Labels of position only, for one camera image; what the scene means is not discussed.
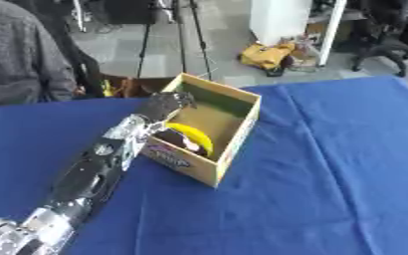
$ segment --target robotic arm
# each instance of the robotic arm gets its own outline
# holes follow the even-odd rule
[[[133,115],[110,128],[56,180],[47,200],[23,223],[0,219],[0,255],[56,255],[112,196],[147,139],[166,130],[191,95],[152,96]]]

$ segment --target tripod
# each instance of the tripod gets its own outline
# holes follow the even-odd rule
[[[163,1],[159,1],[160,6],[164,7]],[[196,32],[198,34],[198,40],[199,40],[199,46],[201,48],[201,52],[204,58],[204,63],[206,66],[207,74],[208,74],[208,79],[209,81],[212,81],[212,73],[210,70],[210,63],[209,63],[209,58],[207,56],[207,44],[204,41],[204,37],[202,34],[202,29],[201,29],[201,24],[199,22],[199,17],[198,17],[198,5],[196,4],[195,0],[189,0],[190,3],[190,9],[192,11],[193,15],[193,20],[195,22],[195,28]],[[182,72],[187,73],[187,58],[186,58],[186,53],[185,53],[185,39],[184,39],[184,20],[182,17],[182,6],[180,4],[180,0],[172,0],[171,2],[171,7],[167,8],[167,11],[171,12],[171,19],[176,22],[178,26],[178,34],[179,34],[179,47],[180,47],[180,55],[181,55],[181,64],[182,64]],[[149,34],[151,31],[151,26],[153,25],[153,20],[152,20],[152,12],[155,12],[159,8],[157,7],[156,0],[150,0],[148,3],[148,17],[147,17],[147,22],[145,24],[145,33],[143,36],[143,42],[142,42],[142,50],[140,51],[139,54],[139,67],[137,70],[137,77],[140,78],[142,74],[142,68],[143,68],[143,62],[145,60],[146,56],[146,49],[148,45],[148,39],[149,39]]]

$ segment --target blue tablecloth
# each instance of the blue tablecloth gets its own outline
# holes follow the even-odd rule
[[[254,87],[258,124],[214,190],[141,156],[68,254],[408,255],[408,87]],[[0,108],[0,216],[21,220],[137,101]]]

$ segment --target white cabinet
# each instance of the white cabinet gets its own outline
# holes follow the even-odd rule
[[[311,4],[311,0],[252,0],[251,30],[265,45],[302,35]]]

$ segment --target gray carpet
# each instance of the gray carpet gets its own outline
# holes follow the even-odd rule
[[[396,66],[383,58],[367,60],[361,72],[349,70],[352,55],[333,53],[327,66],[315,73],[287,72],[281,78],[267,78],[260,70],[243,66],[236,56],[253,38],[249,30],[250,0],[199,0],[199,15],[208,44],[214,80],[234,87],[261,84],[308,82],[396,73]],[[197,35],[188,9],[184,9],[186,27],[188,73],[206,77],[206,70]],[[75,33],[75,40],[101,62],[104,73],[135,76],[141,49],[143,26],[114,27],[109,33],[97,33],[91,24],[86,34]],[[153,26],[142,75],[144,77],[172,77],[181,72],[177,27],[168,24],[159,13]]]

